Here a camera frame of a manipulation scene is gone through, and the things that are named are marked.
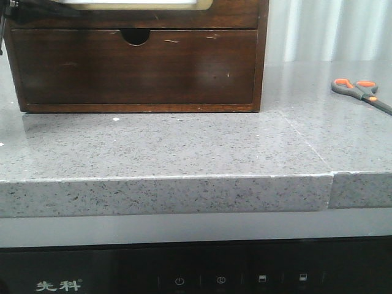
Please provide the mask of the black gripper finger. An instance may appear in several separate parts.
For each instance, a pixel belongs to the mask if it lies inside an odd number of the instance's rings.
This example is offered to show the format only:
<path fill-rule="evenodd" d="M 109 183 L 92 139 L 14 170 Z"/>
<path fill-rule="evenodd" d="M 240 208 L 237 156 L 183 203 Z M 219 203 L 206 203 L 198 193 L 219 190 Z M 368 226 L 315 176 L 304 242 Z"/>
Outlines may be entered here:
<path fill-rule="evenodd" d="M 32 21 L 48 18 L 78 18 L 80 11 L 65 4 L 47 0 L 19 0 L 1 1 L 1 55 L 3 55 L 2 43 L 4 39 L 6 20 L 12 20 L 18 24 L 26 24 Z"/>

